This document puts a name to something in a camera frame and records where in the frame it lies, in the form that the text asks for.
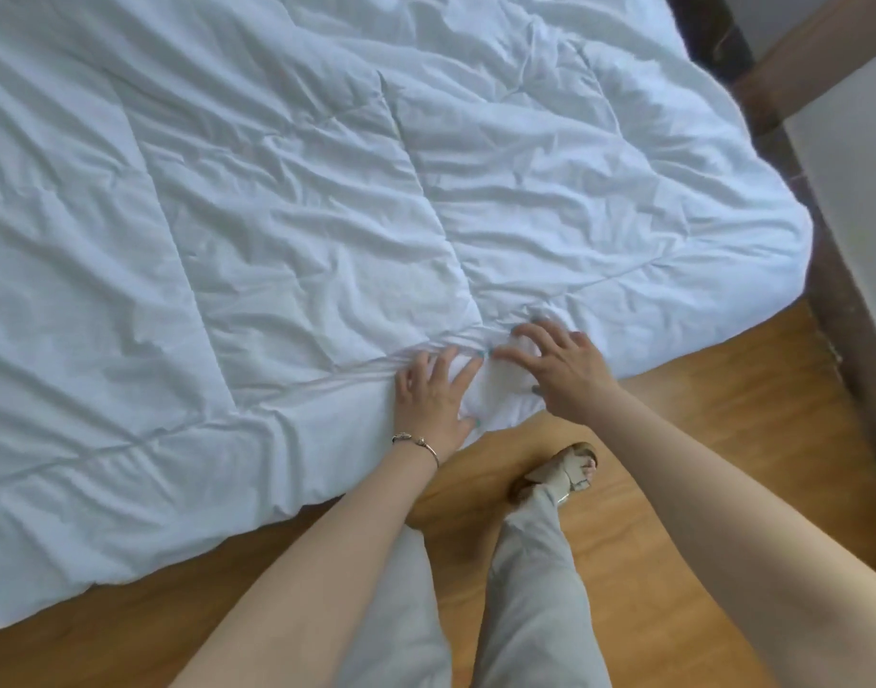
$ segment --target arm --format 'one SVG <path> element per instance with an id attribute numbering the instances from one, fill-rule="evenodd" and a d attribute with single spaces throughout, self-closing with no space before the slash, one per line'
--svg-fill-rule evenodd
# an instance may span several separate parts
<path id="1" fill-rule="evenodd" d="M 453 382 L 446 349 L 429 377 L 421 353 L 397 375 L 396 429 L 424 438 L 446 461 L 473 430 L 460 402 L 482 360 Z M 380 465 L 279 558 L 227 614 L 172 688 L 329 685 L 374 596 L 409 510 L 437 465 L 398 442 Z"/>
<path id="2" fill-rule="evenodd" d="M 876 688 L 876 574 L 752 478 L 613 380 L 583 333 L 519 326 L 504 347 L 554 415 L 593 429 L 648 497 L 696 577 L 787 687 Z"/>

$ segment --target person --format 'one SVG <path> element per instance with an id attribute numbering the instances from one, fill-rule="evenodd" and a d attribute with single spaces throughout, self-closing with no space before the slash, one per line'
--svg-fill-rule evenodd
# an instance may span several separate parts
<path id="1" fill-rule="evenodd" d="M 525 323 L 515 347 L 547 409 L 587 425 L 644 491 L 673 543 L 782 686 L 876 688 L 876 574 L 792 507 L 622 390 L 583 333 Z M 398 439 L 379 466 L 248 590 L 173 688 L 450 686 L 421 534 L 404 521 L 474 428 L 451 380 L 454 348 L 421 354 L 396 382 Z M 556 508 L 595 471 L 560 453 L 504 521 L 487 582 L 473 685 L 609 686 L 584 585 Z"/>

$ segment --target left hand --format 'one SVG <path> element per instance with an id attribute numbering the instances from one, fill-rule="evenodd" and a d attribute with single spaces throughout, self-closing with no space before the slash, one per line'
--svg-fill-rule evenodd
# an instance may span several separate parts
<path id="1" fill-rule="evenodd" d="M 438 453 L 438 460 L 446 462 L 463 445 L 476 427 L 476 420 L 461 420 L 460 402 L 470 388 L 483 359 L 475 357 L 453 381 L 448 379 L 457 348 L 446 347 L 435 360 L 429 376 L 429 354 L 420 352 L 413 363 L 397 372 L 397 407 L 394 428 L 409 432 L 413 438 L 423 438 Z"/>

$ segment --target light gray pants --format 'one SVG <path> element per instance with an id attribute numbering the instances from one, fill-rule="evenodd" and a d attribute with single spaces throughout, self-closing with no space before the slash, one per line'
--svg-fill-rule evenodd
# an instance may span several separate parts
<path id="1" fill-rule="evenodd" d="M 448 688 L 432 567 L 404 527 L 340 669 L 340 688 Z M 475 688 L 609 688 L 584 583 L 545 486 L 505 519 L 489 569 Z"/>

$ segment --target wall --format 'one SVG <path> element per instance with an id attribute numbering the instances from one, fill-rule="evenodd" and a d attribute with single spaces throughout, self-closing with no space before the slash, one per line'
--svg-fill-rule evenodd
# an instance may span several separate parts
<path id="1" fill-rule="evenodd" d="M 876 322 L 876 59 L 786 129 Z"/>
<path id="2" fill-rule="evenodd" d="M 759 59 L 776 41 L 827 0 L 725 0 L 741 27 L 753 57 Z"/>

